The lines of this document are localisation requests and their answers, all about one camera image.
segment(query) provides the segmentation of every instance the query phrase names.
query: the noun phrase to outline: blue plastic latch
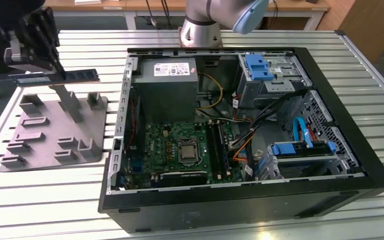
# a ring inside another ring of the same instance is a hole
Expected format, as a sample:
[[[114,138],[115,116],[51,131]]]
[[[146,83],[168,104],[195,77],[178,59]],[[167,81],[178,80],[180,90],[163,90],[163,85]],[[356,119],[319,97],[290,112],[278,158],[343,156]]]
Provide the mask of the blue plastic latch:
[[[264,162],[266,162],[266,159],[263,157],[262,160],[260,160],[260,163],[259,163],[258,171],[260,171],[260,169],[262,169],[262,167],[264,165]]]
[[[122,185],[126,184],[126,177],[124,177],[124,176],[120,176],[119,183],[120,183]]]
[[[331,150],[331,153],[335,153],[338,151],[336,144],[332,141],[328,141],[327,145]]]
[[[274,155],[279,155],[279,148],[278,148],[278,145],[272,145],[272,153]]]
[[[280,154],[295,154],[296,150],[294,149],[292,143],[280,143],[278,144],[278,149]]]
[[[302,129],[302,141],[306,141],[306,144],[308,146],[308,148],[314,147],[312,144],[312,140],[311,140],[311,133],[310,130],[306,127],[306,121],[304,118],[298,116],[294,118],[292,121],[292,136],[294,136],[294,140],[299,141],[299,129],[298,129],[298,124],[300,125],[300,129]]]
[[[247,67],[254,81],[271,81],[275,76],[268,69],[268,62],[260,54],[246,54]]]

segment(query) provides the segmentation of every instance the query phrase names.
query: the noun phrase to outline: ventilation hole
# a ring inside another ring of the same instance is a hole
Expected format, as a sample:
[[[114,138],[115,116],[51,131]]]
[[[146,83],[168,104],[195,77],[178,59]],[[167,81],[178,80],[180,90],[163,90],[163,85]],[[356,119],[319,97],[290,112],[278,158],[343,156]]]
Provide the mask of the ventilation hole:
[[[120,139],[115,139],[115,146],[114,146],[114,150],[120,150],[120,147],[122,147],[122,143],[123,141]]]

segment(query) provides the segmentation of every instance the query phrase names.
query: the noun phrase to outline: wooden furniture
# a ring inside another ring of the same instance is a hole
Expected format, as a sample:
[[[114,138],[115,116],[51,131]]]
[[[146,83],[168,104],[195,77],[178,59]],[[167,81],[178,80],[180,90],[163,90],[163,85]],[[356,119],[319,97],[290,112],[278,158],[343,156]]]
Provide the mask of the wooden furniture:
[[[319,0],[318,4],[311,4],[306,0],[276,0],[278,2],[278,24],[284,18],[303,18],[302,30],[315,30],[319,21],[327,11],[330,5],[324,0]],[[184,16],[186,0],[167,0],[171,16]],[[120,0],[103,1],[102,4],[75,5],[75,0],[47,0],[46,5],[52,7],[56,16],[124,16],[127,20],[128,30],[136,29],[135,17],[150,16],[146,0]],[[164,16],[160,0],[150,0],[150,6],[154,16]],[[272,17],[275,12],[275,4],[271,3],[267,9],[266,17]]]
[[[326,0],[318,30],[342,30],[371,62],[384,51],[384,0]]]

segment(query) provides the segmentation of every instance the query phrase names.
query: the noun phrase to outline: metal table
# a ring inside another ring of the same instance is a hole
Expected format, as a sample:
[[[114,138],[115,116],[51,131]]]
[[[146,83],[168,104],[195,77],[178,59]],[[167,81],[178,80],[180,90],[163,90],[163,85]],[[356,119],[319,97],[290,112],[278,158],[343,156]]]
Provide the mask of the metal table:
[[[242,36],[224,31],[226,47],[307,47],[384,163],[384,79],[344,36],[331,31],[256,31]],[[63,31],[60,58],[67,70],[96,68],[102,83],[67,88],[83,97],[100,91],[110,99],[104,149],[112,146],[119,89],[127,48],[178,47],[176,31]],[[18,89],[0,118],[0,156],[14,135],[23,94],[43,100],[56,94],[48,87]],[[130,237],[106,214],[98,213],[104,160],[62,169],[0,172],[0,239],[102,240]],[[134,234],[159,239],[384,239],[384,193],[356,201],[336,212],[283,220]]]

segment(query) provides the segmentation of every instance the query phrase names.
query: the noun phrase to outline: case label sticker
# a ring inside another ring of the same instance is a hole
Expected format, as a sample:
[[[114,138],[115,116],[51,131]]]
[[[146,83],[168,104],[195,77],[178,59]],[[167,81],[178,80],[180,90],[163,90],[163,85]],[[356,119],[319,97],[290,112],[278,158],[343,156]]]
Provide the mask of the case label sticker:
[[[232,105],[234,105],[234,108],[236,109],[238,106],[239,106],[239,100],[238,100],[238,99],[234,99],[234,101],[232,101]]]
[[[179,63],[158,63],[155,64],[155,76],[187,76],[191,75],[190,64]]]
[[[252,169],[251,167],[248,167],[248,165],[246,165],[246,172],[248,173],[250,176],[252,176]]]

